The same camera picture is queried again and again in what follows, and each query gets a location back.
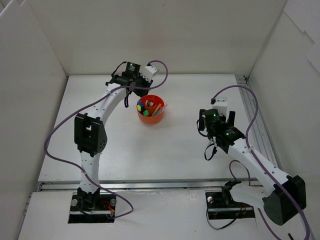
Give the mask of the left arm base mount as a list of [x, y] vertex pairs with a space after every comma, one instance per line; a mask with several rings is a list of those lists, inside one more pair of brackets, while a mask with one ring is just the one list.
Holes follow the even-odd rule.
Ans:
[[84, 197], [72, 195], [69, 207], [69, 224], [106, 224], [115, 222], [117, 197], [98, 193]]

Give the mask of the yellow clear gel pen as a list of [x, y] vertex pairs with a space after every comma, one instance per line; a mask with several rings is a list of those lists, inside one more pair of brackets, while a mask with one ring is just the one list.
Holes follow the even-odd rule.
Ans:
[[161, 109], [161, 107], [162, 107], [162, 105], [161, 104], [159, 104], [157, 107], [156, 107], [156, 109], [154, 110], [154, 112], [153, 112], [153, 116], [155, 116], [156, 115], [156, 113]]

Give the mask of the blue clear gel pen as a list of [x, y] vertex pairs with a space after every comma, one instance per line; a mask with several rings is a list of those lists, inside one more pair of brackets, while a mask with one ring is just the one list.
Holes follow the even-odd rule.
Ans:
[[163, 112], [165, 111], [166, 107], [167, 107], [167, 105], [165, 105], [164, 107], [162, 107], [162, 108], [156, 113], [155, 116], [160, 115], [161, 113], [163, 113]]

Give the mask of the blue capped black highlighter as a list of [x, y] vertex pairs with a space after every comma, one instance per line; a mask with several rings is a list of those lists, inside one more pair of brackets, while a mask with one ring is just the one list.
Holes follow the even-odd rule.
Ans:
[[140, 106], [144, 106], [144, 104], [143, 104], [143, 102], [142, 102], [141, 100], [139, 100], [139, 101], [137, 102], [137, 104], [140, 105]]

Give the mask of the yellow capped black highlighter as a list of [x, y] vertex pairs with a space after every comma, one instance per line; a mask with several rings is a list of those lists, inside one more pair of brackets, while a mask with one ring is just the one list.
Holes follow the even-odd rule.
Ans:
[[136, 107], [139, 112], [142, 110], [142, 107], [140, 105], [137, 105]]

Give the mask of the pink white mini stapler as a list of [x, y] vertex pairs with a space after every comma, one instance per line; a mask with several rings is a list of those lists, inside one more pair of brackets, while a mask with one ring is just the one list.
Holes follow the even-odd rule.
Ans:
[[155, 105], [155, 102], [152, 100], [146, 100], [145, 104], [147, 107], [153, 107]]

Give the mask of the orange round compartment container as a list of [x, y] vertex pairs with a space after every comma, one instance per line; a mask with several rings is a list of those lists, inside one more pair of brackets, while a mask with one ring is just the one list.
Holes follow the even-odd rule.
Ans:
[[[155, 105], [153, 107], [148, 107], [146, 105], [146, 100], [151, 100], [151, 101], [154, 101], [155, 102]], [[147, 125], [155, 125], [155, 124], [158, 124], [160, 123], [160, 121], [163, 119], [164, 117], [164, 114], [165, 114], [165, 111], [162, 112], [161, 114], [159, 115], [154, 115], [153, 116], [153, 112], [155, 111], [155, 109], [157, 108], [157, 106], [159, 104], [161, 104], [161, 108], [165, 105], [165, 102], [164, 100], [157, 96], [157, 95], [152, 95], [152, 94], [149, 94], [149, 95], [146, 95], [146, 96], [143, 96], [141, 97], [138, 101], [142, 101], [143, 102], [143, 106], [142, 107], [142, 110], [141, 111], [138, 111], [137, 110], [137, 114], [138, 114], [138, 117], [139, 119], [144, 123], [144, 124], [147, 124]], [[143, 111], [144, 110], [148, 110], [149, 112], [149, 115], [148, 116], [144, 116], [143, 115]]]

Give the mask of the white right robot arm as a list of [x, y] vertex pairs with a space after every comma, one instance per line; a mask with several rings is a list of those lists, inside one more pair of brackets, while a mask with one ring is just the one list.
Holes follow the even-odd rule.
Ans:
[[229, 181], [222, 189], [221, 200], [227, 206], [238, 202], [263, 209], [273, 223], [282, 226], [306, 208], [305, 181], [277, 168], [254, 149], [245, 135], [234, 127], [234, 118], [234, 111], [226, 119], [215, 108], [200, 109], [198, 129], [206, 131], [215, 149], [223, 150], [243, 164], [263, 187], [248, 186], [239, 180]]

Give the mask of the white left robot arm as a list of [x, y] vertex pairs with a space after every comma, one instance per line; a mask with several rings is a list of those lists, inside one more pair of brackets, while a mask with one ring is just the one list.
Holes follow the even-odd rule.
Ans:
[[102, 151], [107, 145], [105, 124], [113, 110], [134, 92], [139, 97], [148, 94], [148, 90], [132, 89], [131, 87], [149, 88], [153, 77], [159, 70], [150, 63], [145, 67], [127, 62], [125, 71], [120, 75], [113, 73], [106, 83], [105, 99], [95, 104], [86, 113], [78, 113], [74, 119], [74, 142], [80, 152], [81, 174], [77, 189], [78, 210], [87, 213], [100, 204], [99, 161]]

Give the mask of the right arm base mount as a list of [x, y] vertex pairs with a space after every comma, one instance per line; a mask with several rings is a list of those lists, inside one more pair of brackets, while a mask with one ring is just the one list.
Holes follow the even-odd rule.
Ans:
[[[240, 184], [239, 180], [228, 181], [220, 191], [207, 191], [205, 216], [208, 225], [216, 230], [224, 230], [241, 219], [254, 219], [256, 217], [254, 208], [243, 202], [234, 201], [231, 196], [232, 187]], [[214, 226], [211, 221], [229, 220], [223, 226]]]

